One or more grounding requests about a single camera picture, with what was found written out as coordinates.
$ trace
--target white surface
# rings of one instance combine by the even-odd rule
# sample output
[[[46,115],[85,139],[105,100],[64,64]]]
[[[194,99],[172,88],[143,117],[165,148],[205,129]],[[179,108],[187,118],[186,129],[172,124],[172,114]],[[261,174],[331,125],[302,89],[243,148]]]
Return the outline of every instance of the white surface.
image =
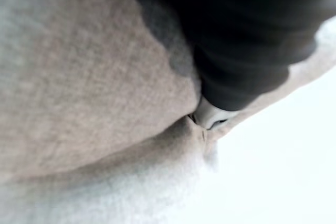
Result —
[[[221,223],[336,223],[336,69],[219,142]]]

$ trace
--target black sleeve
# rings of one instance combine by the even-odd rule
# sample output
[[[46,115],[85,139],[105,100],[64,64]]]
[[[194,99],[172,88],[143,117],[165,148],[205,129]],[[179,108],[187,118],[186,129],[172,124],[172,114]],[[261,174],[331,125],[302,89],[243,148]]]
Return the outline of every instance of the black sleeve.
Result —
[[[290,64],[316,48],[321,23],[336,0],[176,0],[203,96],[214,106],[241,110],[282,85]]]

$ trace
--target black jacket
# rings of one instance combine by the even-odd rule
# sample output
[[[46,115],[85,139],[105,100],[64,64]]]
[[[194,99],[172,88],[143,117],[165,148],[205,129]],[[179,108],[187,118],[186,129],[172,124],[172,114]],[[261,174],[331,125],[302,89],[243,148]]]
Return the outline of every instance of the black jacket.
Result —
[[[290,64],[316,48],[336,0],[169,0],[194,45],[202,94],[235,111],[288,78]]]

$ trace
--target gray fabric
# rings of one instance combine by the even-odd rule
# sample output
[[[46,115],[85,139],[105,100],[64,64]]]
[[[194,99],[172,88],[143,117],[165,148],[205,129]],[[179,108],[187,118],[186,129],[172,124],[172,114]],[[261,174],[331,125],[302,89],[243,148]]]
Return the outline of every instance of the gray fabric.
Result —
[[[200,85],[191,54],[177,22],[154,0],[0,3],[5,177],[90,164],[196,108]],[[148,29],[144,12],[169,48]]]
[[[205,132],[182,118],[199,80],[156,0],[0,4],[1,224],[214,223],[200,217],[212,143],[336,61],[332,20],[285,86]]]

